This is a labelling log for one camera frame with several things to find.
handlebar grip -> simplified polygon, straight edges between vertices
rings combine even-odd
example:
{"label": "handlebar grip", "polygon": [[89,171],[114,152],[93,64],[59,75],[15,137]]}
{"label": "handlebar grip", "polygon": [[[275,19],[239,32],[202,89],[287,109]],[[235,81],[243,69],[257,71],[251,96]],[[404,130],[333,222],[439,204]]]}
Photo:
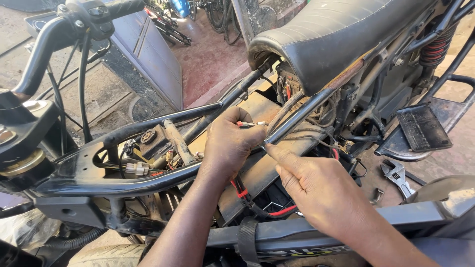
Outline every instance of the handlebar grip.
{"label": "handlebar grip", "polygon": [[109,10],[112,19],[139,12],[145,7],[143,0],[115,0],[104,5]]}

mounting hole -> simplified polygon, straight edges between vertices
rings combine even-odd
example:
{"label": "mounting hole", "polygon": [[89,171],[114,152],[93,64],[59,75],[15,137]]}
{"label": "mounting hole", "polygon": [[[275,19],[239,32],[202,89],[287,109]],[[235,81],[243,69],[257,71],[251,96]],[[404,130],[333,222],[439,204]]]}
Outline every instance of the mounting hole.
{"label": "mounting hole", "polygon": [[76,215],[76,212],[74,210],[70,210],[70,209],[62,209],[61,212],[66,214],[66,215],[69,215],[69,216]]}

black strap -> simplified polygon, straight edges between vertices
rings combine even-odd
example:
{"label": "black strap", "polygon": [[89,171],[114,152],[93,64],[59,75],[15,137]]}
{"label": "black strap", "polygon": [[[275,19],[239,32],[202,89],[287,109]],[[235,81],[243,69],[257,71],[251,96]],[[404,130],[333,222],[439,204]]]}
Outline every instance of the black strap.
{"label": "black strap", "polygon": [[245,217],[239,225],[237,233],[237,247],[241,258],[247,263],[247,267],[262,267],[256,252],[256,227],[258,221],[253,217]]}

white connector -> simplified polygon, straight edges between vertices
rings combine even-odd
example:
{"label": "white connector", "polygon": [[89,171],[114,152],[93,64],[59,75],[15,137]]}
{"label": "white connector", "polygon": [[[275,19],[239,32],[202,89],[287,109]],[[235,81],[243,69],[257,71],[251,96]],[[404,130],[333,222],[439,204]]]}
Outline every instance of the white connector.
{"label": "white connector", "polygon": [[125,166],[126,173],[134,173],[135,175],[142,176],[147,175],[149,170],[148,163],[138,162],[138,163],[127,163]]}

coil spring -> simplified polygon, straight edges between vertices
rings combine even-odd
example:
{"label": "coil spring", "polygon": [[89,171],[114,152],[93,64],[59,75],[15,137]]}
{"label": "coil spring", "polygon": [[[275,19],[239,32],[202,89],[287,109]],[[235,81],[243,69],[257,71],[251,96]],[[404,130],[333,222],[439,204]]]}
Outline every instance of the coil spring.
{"label": "coil spring", "polygon": [[443,32],[437,39],[432,43],[424,46],[420,51],[420,60],[419,64],[423,67],[436,67],[442,61],[448,52],[450,42],[452,37],[455,34],[457,29],[457,24],[454,24],[445,32]]}

